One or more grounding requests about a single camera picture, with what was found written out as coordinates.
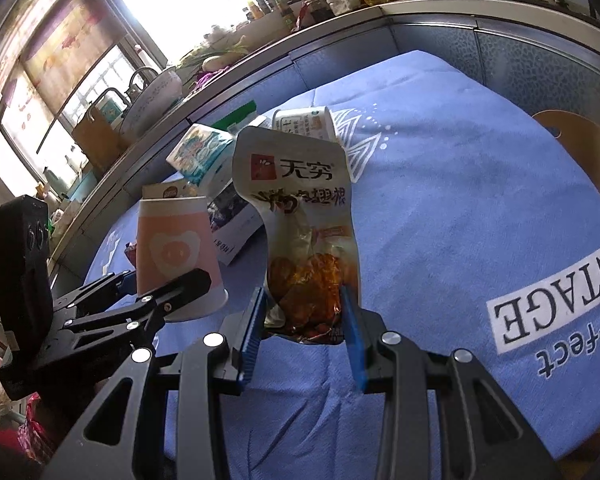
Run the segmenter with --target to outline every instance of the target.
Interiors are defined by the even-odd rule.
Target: kitchen counter
[[[245,58],[200,92],[185,98],[180,105],[170,110],[141,139],[129,147],[82,204],[74,221],[53,251],[48,265],[49,272],[51,273],[54,267],[56,267],[56,272],[58,271],[56,264],[61,264],[61,266],[66,264],[78,280],[83,280],[86,272],[82,273],[80,269],[77,269],[81,266],[72,268],[72,259],[78,258],[81,251],[97,248],[117,219],[115,215],[119,216],[139,199],[142,184],[154,182],[151,171],[147,170],[150,162],[157,160],[157,157],[162,157],[162,163],[164,163],[163,155],[170,151],[170,146],[180,139],[190,124],[200,120],[209,121],[213,113],[222,111],[223,104],[239,96],[241,92],[245,92],[257,82],[273,80],[272,78],[277,74],[284,73],[289,67],[294,67],[294,64],[301,64],[303,59],[306,60],[307,67],[312,69],[313,65],[309,64],[309,54],[318,52],[327,45],[343,42],[347,38],[355,36],[362,38],[365,35],[368,37],[369,34],[375,34],[375,31],[384,29],[388,31],[387,41],[399,43],[396,38],[392,37],[393,25],[408,23],[410,25],[476,30],[478,17],[486,17],[493,20],[493,23],[503,23],[503,28],[508,27],[504,32],[498,31],[498,34],[517,36],[519,32],[515,25],[507,25],[507,23],[519,23],[524,24],[525,27],[530,26],[547,31],[549,34],[544,32],[544,36],[537,40],[543,46],[554,50],[566,48],[570,50],[568,52],[570,56],[578,58],[588,56],[588,62],[591,62],[593,55],[595,62],[600,62],[599,28],[557,9],[510,0],[406,0],[357,10],[319,23]],[[486,30],[489,23],[483,23],[481,28]],[[565,42],[561,38],[571,38],[575,43]],[[378,60],[396,55],[399,50],[404,50],[401,46],[398,48],[393,46],[392,49],[395,52],[388,52],[375,59],[375,49],[382,49],[384,46],[378,42],[366,41],[359,47],[359,52],[352,55],[358,56],[364,61],[356,58],[354,62],[351,62],[337,57],[322,56],[318,59],[320,65],[316,64],[315,70],[328,72],[333,69],[334,65],[338,65],[339,73],[353,72],[359,68],[355,66],[356,63],[373,64]],[[299,74],[296,79],[293,79],[293,81],[298,81],[297,90],[293,81],[283,80],[282,82],[288,92],[301,93],[306,89],[318,86],[314,79],[316,78]],[[261,91],[267,91],[267,86],[264,85],[264,90]],[[273,86],[269,89],[269,93],[272,94],[269,99],[273,103],[271,106],[276,105],[276,97],[273,95],[276,92],[277,90]],[[282,96],[277,103],[280,104],[286,99],[286,96]],[[83,235],[84,240],[78,241],[79,235]],[[88,256],[87,260],[90,261],[92,256],[93,254]]]

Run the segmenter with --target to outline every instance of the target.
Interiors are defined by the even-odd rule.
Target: table
[[[593,308],[579,300],[557,329],[542,293],[532,303],[520,300],[518,310],[515,302],[501,306],[494,328],[491,300],[600,248],[600,195],[584,172],[522,110],[423,52],[350,74],[282,108],[311,105],[330,107],[347,149],[364,308],[421,348],[471,349],[554,456],[576,447],[600,425],[600,298]],[[130,268],[123,248],[135,239],[137,215],[138,205],[113,226],[87,281]],[[244,307],[265,269],[266,236],[258,232],[222,268],[228,305],[167,325],[158,354],[218,329]],[[587,269],[592,286],[600,285],[594,267]],[[583,272],[574,276],[578,299],[586,282]],[[568,273],[561,279],[569,295]],[[556,319],[564,320],[567,304],[552,298]],[[537,329],[533,317],[547,328]],[[516,348],[505,338],[517,338]],[[174,449],[173,408],[167,452]],[[374,475],[382,398],[356,391],[344,345],[266,340],[252,383],[241,397],[223,398],[222,410],[232,478]]]

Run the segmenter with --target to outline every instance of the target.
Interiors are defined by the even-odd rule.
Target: window frame
[[[144,66],[144,63],[135,52],[135,45],[139,44],[141,48],[155,61],[156,65],[161,69],[165,69],[167,65],[167,58],[160,50],[160,48],[155,44],[152,38],[149,36],[147,31],[144,30],[142,25],[136,20],[129,9],[126,7],[123,0],[105,0],[107,5],[112,10],[113,15],[121,22],[123,28],[126,30],[127,35],[123,38],[122,41],[115,44],[122,51],[123,55],[126,57],[129,63],[134,67],[134,69],[138,69],[141,66]],[[67,131],[69,135],[71,135],[71,130],[73,126],[71,121],[64,114],[64,109],[69,102],[69,99],[74,96],[75,91],[80,87],[80,85],[84,82],[86,77],[91,74],[91,72],[95,69],[95,67],[102,61],[102,59],[109,53],[110,49],[100,57],[100,59],[93,65],[93,67],[84,75],[84,77],[80,80],[74,91],[67,97],[64,104],[62,105],[62,109],[58,112],[54,119],[52,120],[49,128],[47,129],[45,135],[43,136],[40,144],[38,145],[38,149],[36,150],[36,154],[40,152],[46,138],[48,137],[51,128],[54,126],[54,123],[58,121],[61,123],[62,127]],[[10,136],[10,134],[6,131],[5,127],[2,125],[2,118],[4,117],[6,105],[4,103],[4,96],[0,100],[0,133],[6,140],[7,144],[13,150],[15,155],[18,157],[18,160],[22,163],[22,165],[26,168],[27,171],[33,176],[37,181],[44,182],[46,179],[43,175],[33,166],[33,163],[29,161],[27,155],[23,153],[23,151],[18,147],[15,140]]]

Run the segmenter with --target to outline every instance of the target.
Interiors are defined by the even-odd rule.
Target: snack bag
[[[298,342],[339,344],[340,285],[360,300],[358,246],[344,150],[328,140],[248,126],[238,134],[235,190],[267,230],[265,327]]]

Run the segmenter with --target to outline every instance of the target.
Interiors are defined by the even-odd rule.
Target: black metal bracket
[[[471,352],[424,352],[388,331],[379,314],[341,289],[353,377],[385,395],[377,480],[430,478],[427,391],[436,393],[443,480],[558,480],[552,457]],[[72,428],[43,479],[161,478],[167,393],[178,390],[178,478],[229,478],[221,394],[239,395],[253,373],[267,298],[225,318],[179,354],[136,348]]]
[[[0,368],[5,391],[11,399],[34,392],[53,397],[77,417],[84,406],[74,402],[72,408],[62,397],[92,391],[111,377],[134,348],[151,346],[164,316],[206,294],[210,285],[208,273],[194,269],[115,310],[107,309],[135,294],[135,272],[109,274],[70,292],[54,302],[51,327],[37,353],[6,353]]]
[[[160,358],[135,349],[88,405],[46,467],[43,479],[159,479],[167,394],[178,390],[179,478],[229,478],[220,393],[251,380],[267,301],[257,288],[244,312],[227,316],[185,351]]]
[[[376,478],[428,479],[429,406],[436,393],[443,480],[562,478],[540,438],[465,349],[451,356],[422,351],[379,314],[361,309],[341,289],[351,370],[366,394],[384,393]]]

